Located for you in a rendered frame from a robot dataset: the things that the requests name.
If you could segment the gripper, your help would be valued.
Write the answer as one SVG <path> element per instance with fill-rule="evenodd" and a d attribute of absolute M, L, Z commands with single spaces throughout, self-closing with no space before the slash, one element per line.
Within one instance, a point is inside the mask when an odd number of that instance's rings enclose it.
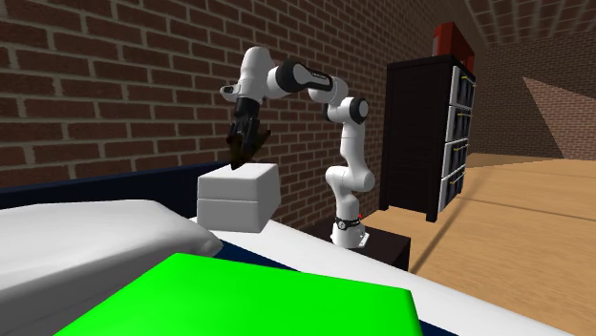
<path fill-rule="evenodd" d="M 239 97 L 234 109 L 233 134 L 230 137 L 230 166 L 232 170 L 240 168 L 254 156 L 254 138 L 260 126 L 258 113 L 260 104 L 249 97 Z"/>

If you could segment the dark brown object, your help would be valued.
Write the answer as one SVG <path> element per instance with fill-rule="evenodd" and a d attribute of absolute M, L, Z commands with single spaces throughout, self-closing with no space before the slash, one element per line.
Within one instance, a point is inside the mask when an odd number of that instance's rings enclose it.
<path fill-rule="evenodd" d="M 234 123 L 231 123 L 230 124 L 229 133 L 228 133 L 228 136 L 226 138 L 226 143 L 227 143 L 227 145 L 229 147 L 229 154 L 230 154 L 230 137 L 232 135 L 234 135 L 233 134 L 233 127 L 234 127 Z M 249 134 L 246 134 L 246 136 L 249 136 L 249 137 L 253 137 L 254 138 L 255 145 L 254 145 L 254 156 L 252 157 L 252 159 L 253 159 L 255 157 L 255 155 L 262 149 L 263 145 L 265 144 L 265 142 L 269 138 L 270 131 L 267 130 L 267 131 L 265 131 L 263 133 L 257 133 L 256 135 L 252 135 L 252 136 L 250 136 Z"/>

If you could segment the white blocky stacked pillow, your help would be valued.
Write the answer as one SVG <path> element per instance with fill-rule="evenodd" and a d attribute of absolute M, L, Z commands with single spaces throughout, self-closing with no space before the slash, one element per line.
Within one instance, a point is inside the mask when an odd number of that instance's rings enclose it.
<path fill-rule="evenodd" d="M 281 203 L 278 165 L 246 163 L 197 181 L 197 224 L 209 230 L 260 233 Z"/>

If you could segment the bright green cushion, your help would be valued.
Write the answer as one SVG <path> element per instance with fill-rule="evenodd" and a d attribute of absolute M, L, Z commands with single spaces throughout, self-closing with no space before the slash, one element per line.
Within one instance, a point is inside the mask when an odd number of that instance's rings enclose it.
<path fill-rule="evenodd" d="M 422 336 L 403 288 L 177 253 L 55 336 Z"/>

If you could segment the white soft pillow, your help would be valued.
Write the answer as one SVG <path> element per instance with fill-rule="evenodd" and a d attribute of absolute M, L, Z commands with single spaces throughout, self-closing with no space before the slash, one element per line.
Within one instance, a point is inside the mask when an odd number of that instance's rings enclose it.
<path fill-rule="evenodd" d="M 172 254 L 222 247 L 151 200 L 0 210 L 0 336 L 53 336 Z"/>

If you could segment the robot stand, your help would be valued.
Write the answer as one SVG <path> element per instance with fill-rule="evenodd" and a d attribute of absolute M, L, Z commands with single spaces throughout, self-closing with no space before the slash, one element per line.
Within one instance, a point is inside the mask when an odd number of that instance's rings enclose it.
<path fill-rule="evenodd" d="M 323 220 L 306 226 L 302 231 L 331 243 L 331 224 Z M 373 227 L 367 227 L 366 232 L 370 234 L 366 245 L 362 248 L 352 248 L 351 251 L 404 271 L 409 270 L 411 251 L 409 237 Z"/>

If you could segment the black chest of drawers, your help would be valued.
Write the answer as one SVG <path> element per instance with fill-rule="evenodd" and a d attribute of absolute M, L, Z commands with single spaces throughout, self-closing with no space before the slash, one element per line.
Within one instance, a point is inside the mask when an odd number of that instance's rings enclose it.
<path fill-rule="evenodd" d="M 473 116 L 475 53 L 456 24 L 437 26 L 433 54 L 387 66 L 379 208 L 434 222 L 462 191 Z"/>

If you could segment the bed with dark blue frame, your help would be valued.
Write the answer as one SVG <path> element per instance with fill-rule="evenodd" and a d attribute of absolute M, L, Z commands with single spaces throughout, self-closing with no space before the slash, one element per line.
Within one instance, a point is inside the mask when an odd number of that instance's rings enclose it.
<path fill-rule="evenodd" d="M 0 209 L 36 203 L 155 200 L 190 218 L 199 176 L 220 163 L 0 188 Z M 221 257 L 411 290 L 424 336 L 572 336 L 273 221 L 260 234 L 222 232 Z"/>

